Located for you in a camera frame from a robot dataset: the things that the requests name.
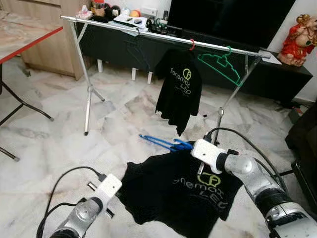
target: black furniture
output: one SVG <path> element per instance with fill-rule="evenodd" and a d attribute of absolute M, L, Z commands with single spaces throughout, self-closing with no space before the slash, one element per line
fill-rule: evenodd
<path fill-rule="evenodd" d="M 298 119 L 285 141 L 298 156 L 292 169 L 310 207 L 317 214 L 317 103 Z"/>
<path fill-rule="evenodd" d="M 83 24 L 77 23 L 78 33 Z M 212 37 L 199 33 L 186 33 L 184 38 L 193 37 L 197 41 L 215 44 Z M 95 59 L 108 61 L 128 68 L 154 71 L 156 64 L 168 49 L 186 50 L 188 46 L 164 40 L 148 39 L 144 36 L 133 37 L 121 31 L 88 25 L 81 40 L 82 53 Z M 206 49 L 196 47 L 195 54 L 207 53 Z M 224 54 L 216 50 L 209 53 Z M 245 61 L 243 55 L 231 54 L 228 60 L 235 69 L 244 75 Z M 195 62 L 202 76 L 203 83 L 233 90 L 234 85 L 206 65 Z M 271 98 L 281 102 L 290 102 L 312 75 L 304 67 L 278 65 L 261 61 L 241 88 L 241 92 Z"/>
<path fill-rule="evenodd" d="M 43 114 L 44 116 L 46 116 L 48 119 L 50 119 L 51 121 L 54 120 L 54 118 L 52 118 L 50 115 L 46 114 L 45 112 L 43 112 L 42 110 L 33 107 L 32 105 L 24 102 L 21 98 L 19 98 L 19 96 L 17 96 L 2 80 L 2 64 L 0 64 L 0 95 L 2 93 L 2 87 L 4 87 L 17 101 L 19 101 L 20 105 L 14 109 L 9 115 L 7 115 L 3 120 L 0 121 L 0 126 L 5 123 L 11 116 L 13 116 L 18 110 L 20 110 L 23 106 L 26 106 L 30 109 L 33 109 L 41 114 Z M 8 152 L 7 150 L 3 149 L 0 147 L 0 152 L 6 154 L 7 156 L 9 156 L 10 158 L 14 159 L 15 161 L 19 161 L 20 159 L 18 157 L 16 157 L 15 155 L 12 155 L 10 152 Z"/>

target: metal rack pole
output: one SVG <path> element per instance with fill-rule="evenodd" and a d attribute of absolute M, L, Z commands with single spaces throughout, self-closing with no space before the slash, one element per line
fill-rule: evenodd
<path fill-rule="evenodd" d="M 83 55 L 80 49 L 80 40 L 82 39 L 83 35 L 85 34 L 86 28 L 88 25 L 94 25 L 94 26 L 98 26 L 98 27 L 103 27 L 103 28 L 108 28 L 108 29 L 113 29 L 113 30 L 120 30 L 120 31 L 125 31 L 125 32 L 132 32 L 132 33 L 137 33 L 138 35 L 143 35 L 143 36 L 147 36 L 150 38 L 157 38 L 157 39 L 162 39 L 162 40 L 168 40 L 168 41 L 172 41 L 172 42 L 179 42 L 179 43 L 184 43 L 184 44 L 189 44 L 192 45 L 192 41 L 191 40 L 187 40 L 187 39 L 182 39 L 182 38 L 178 38 L 178 37 L 173 37 L 173 36 L 168 36 L 168 35 L 161 35 L 161 34 L 157 34 L 157 33 L 152 33 L 152 32 L 141 32 L 138 31 L 136 29 L 133 28 L 125 28 L 125 27 L 120 27 L 120 26 L 114 26 L 114 25 L 110 25 L 107 23 L 102 23 L 102 22 L 97 22 L 97 21 L 91 21 L 91 20 L 84 20 L 84 19 L 80 19 L 80 18 L 76 18 L 76 17 L 71 17 L 71 16 L 61 16 L 61 19 L 66 19 L 69 21 L 71 30 L 73 32 L 73 37 L 75 40 L 75 46 L 79 55 L 79 59 L 80 59 L 80 63 L 82 65 L 83 71 L 84 71 L 84 75 L 88 84 L 88 99 L 87 99 L 87 109 L 86 109 L 86 121 L 85 121 L 85 135 L 88 135 L 88 129 L 89 129 L 89 117 L 90 117 L 90 107 L 91 107 L 91 95 L 92 93 L 96 94 L 96 96 L 98 96 L 101 101 L 104 101 L 105 99 L 102 97 L 102 95 L 94 88 L 93 84 L 91 83 L 88 73 L 87 73 L 87 69 L 83 60 Z M 77 33 L 76 33 L 76 29 L 74 26 L 75 22 L 80 22 L 84 24 L 84 27 L 82 29 L 82 31 L 79 34 L 79 37 L 77 37 Z M 208 44 L 208 43 L 204 43 L 204 42 L 195 42 L 195 45 L 198 47 L 203 47 L 203 48 L 208 48 L 208 49 L 214 49 L 214 50 L 220 50 L 220 51 L 230 51 L 232 53 L 236 53 L 236 54 L 240 54 L 240 55 L 245 55 L 245 70 L 246 70 L 246 74 L 243 77 L 243 79 L 241 80 L 242 84 L 247 80 L 247 78 L 249 77 L 250 73 L 253 71 L 253 69 L 255 68 L 255 66 L 258 64 L 258 62 L 260 61 L 261 58 L 266 58 L 269 59 L 270 56 L 269 55 L 265 55 L 265 54 L 260 54 L 260 53 L 256 53 L 256 52 L 250 52 L 250 51 L 244 51 L 244 50 L 240 50 L 240 49 L 235 49 L 235 48 L 231 48 L 229 49 L 226 46 L 219 46 L 219 45 L 214 45 L 214 44 Z M 251 67 L 249 68 L 248 66 L 248 56 L 253 56 L 256 57 L 256 60 L 252 63 Z M 228 103 L 232 100 L 232 98 L 234 98 L 234 96 L 237 94 L 237 92 L 239 91 L 240 87 L 236 87 L 236 89 L 234 90 L 234 92 L 232 93 L 232 95 L 228 98 L 228 100 L 225 102 L 223 107 L 219 108 L 219 115 L 218 115 L 218 121 L 217 121 L 217 126 L 219 127 L 221 124 L 221 119 L 222 116 L 224 115 L 224 110 L 226 108 L 226 106 L 228 105 Z M 218 131 L 216 131 L 216 136 L 215 136 L 215 140 L 214 140 L 214 144 L 217 144 L 217 137 L 218 137 Z"/>

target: red figurine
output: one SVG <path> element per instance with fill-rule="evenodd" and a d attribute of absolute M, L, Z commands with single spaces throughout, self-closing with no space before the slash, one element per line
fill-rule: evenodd
<path fill-rule="evenodd" d="M 296 21 L 298 24 L 289 30 L 283 49 L 277 57 L 285 64 L 300 67 L 304 64 L 306 55 L 317 46 L 317 17 L 302 14 Z"/>

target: wooden cabinet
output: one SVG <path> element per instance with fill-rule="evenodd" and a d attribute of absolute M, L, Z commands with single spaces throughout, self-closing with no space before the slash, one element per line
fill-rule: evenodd
<path fill-rule="evenodd" d="M 74 16 L 90 0 L 0 0 L 3 10 L 27 15 L 47 23 L 59 23 L 64 29 L 50 36 L 21 55 L 32 68 L 74 76 L 77 80 L 83 71 L 77 56 L 69 23 L 61 15 Z"/>

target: black t-shirt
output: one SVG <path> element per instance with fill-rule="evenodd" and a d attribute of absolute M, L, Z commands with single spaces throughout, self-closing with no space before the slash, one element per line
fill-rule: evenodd
<path fill-rule="evenodd" d="M 218 217 L 226 220 L 242 182 L 229 174 L 216 175 L 190 150 L 129 162 L 119 199 L 138 224 L 161 221 L 188 238 L 207 238 Z"/>
<path fill-rule="evenodd" d="M 196 116 L 202 93 L 202 79 L 194 66 L 190 51 L 169 50 L 155 67 L 159 79 L 165 78 L 159 94 L 156 111 L 177 126 L 181 135 L 190 115 Z"/>

